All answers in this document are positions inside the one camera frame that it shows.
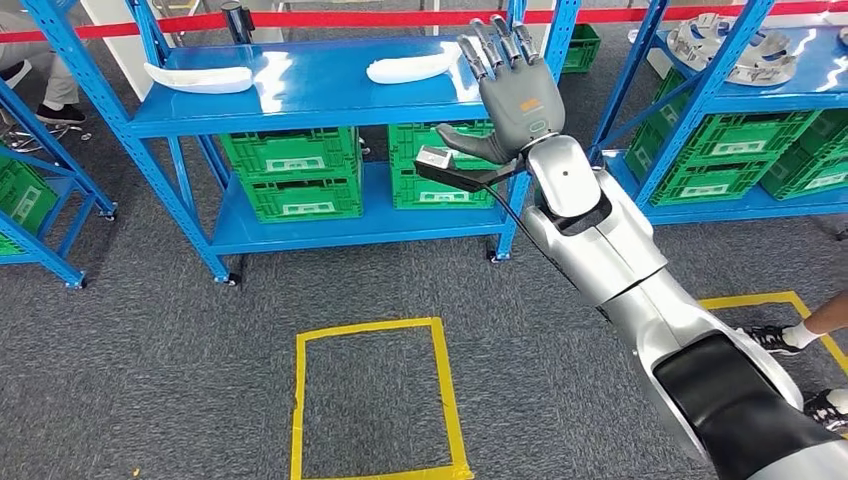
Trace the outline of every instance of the robot finger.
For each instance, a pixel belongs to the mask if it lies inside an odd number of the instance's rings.
[[[465,59],[468,60],[468,66],[471,67],[471,73],[474,74],[474,78],[480,80],[485,77],[486,67],[483,65],[480,56],[477,55],[477,50],[474,50],[471,39],[465,35],[460,35],[457,38],[457,43],[459,43],[459,48],[462,50],[463,55],[465,55]]]
[[[512,34],[509,32],[503,17],[500,15],[492,15],[491,21],[492,25],[494,25],[495,29],[498,31],[498,36],[501,37],[501,47],[504,49],[507,61],[509,62],[509,65],[512,66],[515,59],[521,56],[521,52],[518,50],[515,40],[512,39]]]
[[[495,43],[492,42],[492,36],[486,33],[486,25],[484,25],[479,18],[475,18],[471,21],[471,28],[474,29],[474,33],[477,34],[477,38],[480,39],[480,44],[483,46],[483,52],[489,59],[489,64],[492,65],[492,70],[495,70],[499,65],[503,64],[503,58],[501,58],[500,52],[498,52],[497,47],[495,47]]]
[[[515,30],[515,35],[521,43],[521,50],[524,51],[524,55],[527,57],[527,63],[533,65],[539,60],[539,51],[533,45],[533,37],[530,36],[530,31],[527,30],[527,27],[523,23],[516,23],[513,30]]]

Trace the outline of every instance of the red barrier tape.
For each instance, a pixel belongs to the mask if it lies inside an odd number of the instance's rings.
[[[714,12],[719,15],[738,15],[742,5],[699,5],[695,7],[670,7],[663,20],[687,20],[701,13]],[[778,3],[769,15],[801,15],[824,12],[848,12],[848,0],[823,2]],[[577,13],[578,23],[624,23],[640,22],[647,13],[646,8],[593,8]],[[441,12],[253,12],[253,23],[259,27],[312,27],[312,28],[367,28],[367,27],[421,27],[421,26],[458,26],[467,25],[474,18],[489,18],[494,14],[506,15],[506,12],[485,10],[453,10]],[[550,23],[553,12],[550,10],[531,10],[525,13],[528,24]],[[225,28],[224,17],[220,13],[207,13],[192,17],[172,17],[159,20],[159,26],[165,33],[192,32]],[[126,37],[138,35],[135,23],[116,23],[112,25],[88,25],[76,29],[80,38]],[[32,32],[0,33],[0,43],[20,43],[44,41],[44,34]]]

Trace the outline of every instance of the black sneaker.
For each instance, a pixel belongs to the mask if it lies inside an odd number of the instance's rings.
[[[50,125],[78,125],[85,121],[85,115],[73,105],[65,105],[61,110],[53,110],[41,104],[35,112],[35,118]]]
[[[812,418],[824,428],[835,432],[848,427],[848,415],[840,413],[827,399],[831,390],[822,390],[813,398],[804,402],[804,414]]]
[[[15,78],[15,75],[21,73],[21,71],[23,71],[24,69],[24,66],[24,62],[18,62],[12,65],[11,67],[7,68],[6,70],[0,71],[0,78],[2,78],[4,82],[9,81]]]
[[[768,325],[765,327],[744,327],[737,331],[747,334],[752,340],[759,343],[770,353],[780,353],[781,355],[797,355],[801,353],[800,348],[793,347],[783,340],[783,329],[786,327],[776,327]]]

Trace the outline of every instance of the gray carpet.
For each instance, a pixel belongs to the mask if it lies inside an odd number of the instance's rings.
[[[563,80],[567,130],[583,142],[627,28],[601,28],[592,72]],[[91,48],[131,102],[103,46]],[[641,72],[627,109],[656,84]],[[39,88],[22,93],[37,103]],[[237,257],[244,284],[224,288],[86,108],[94,138],[66,144],[120,202],[119,218],[82,232],[71,261],[89,273],[84,291],[38,267],[0,270],[0,478],[129,479],[136,468],[145,480],[288,478],[295,335],[422,316],[444,321],[477,478],[714,478],[659,426],[610,327],[525,239],[496,266],[485,238]],[[208,222],[218,195],[193,152]],[[698,298],[795,290],[815,308],[848,285],[848,245],[830,223],[663,227],[657,243]],[[780,305],[721,314],[732,325],[797,321]],[[848,348],[845,332],[835,337]],[[784,364],[805,390],[848,385],[818,343]],[[436,381],[423,329],[310,342],[304,478],[447,464]]]

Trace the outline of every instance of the yellow square marking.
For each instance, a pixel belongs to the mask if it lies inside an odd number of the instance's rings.
[[[430,327],[430,335],[433,339],[433,350],[436,359],[436,372],[439,376],[439,390],[442,396],[442,412],[445,417],[445,429],[448,435],[451,465],[407,472],[322,480],[469,480],[474,478],[474,474],[471,473],[468,460],[465,457],[465,444],[462,441],[462,431],[459,426],[459,414],[456,409],[456,397],[453,391],[453,380],[451,378],[450,362],[448,361],[448,347],[445,342],[442,319],[430,317],[344,325],[341,327],[313,330],[297,335],[295,408],[292,415],[291,480],[303,480],[303,407],[306,393],[306,342],[319,338],[338,337],[354,333],[413,327]]]
[[[804,302],[801,301],[801,297],[791,290],[788,292],[758,293],[754,295],[739,295],[735,297],[719,297],[701,300],[701,306],[707,310],[752,307],[756,305],[763,305],[765,303],[791,303],[801,318],[807,318],[810,316],[810,309],[804,305]],[[833,337],[830,335],[824,335],[821,337],[821,341],[827,351],[830,352],[833,359],[836,360],[836,363],[838,363],[842,368],[845,375],[848,376],[848,358],[845,357],[845,353],[841,348],[839,348],[839,345],[836,344]]]

